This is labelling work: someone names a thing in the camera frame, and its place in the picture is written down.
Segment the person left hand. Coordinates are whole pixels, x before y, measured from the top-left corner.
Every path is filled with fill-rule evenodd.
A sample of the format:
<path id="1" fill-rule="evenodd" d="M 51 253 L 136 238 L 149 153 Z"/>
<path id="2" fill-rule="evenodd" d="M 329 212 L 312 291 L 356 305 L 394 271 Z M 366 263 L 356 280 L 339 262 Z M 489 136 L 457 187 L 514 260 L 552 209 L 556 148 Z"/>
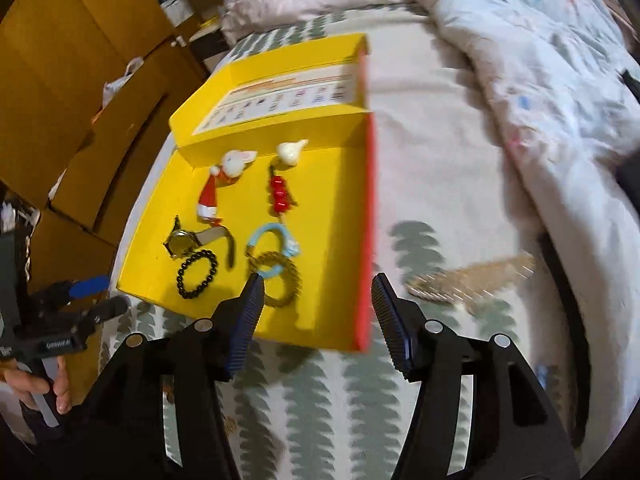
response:
<path id="1" fill-rule="evenodd" d="M 58 414 L 65 415 L 72 408 L 72 395 L 70 394 L 70 378 L 66 366 L 64 356 L 56 358 L 56 367 L 58 374 L 56 375 L 53 386 L 36 375 L 20 370 L 17 362 L 10 361 L 6 365 L 2 365 L 4 381 L 9 385 L 12 391 L 17 395 L 23 404 L 32 410 L 37 409 L 34 399 L 35 394 L 46 394 L 52 390 L 56 396 L 56 410 Z"/>

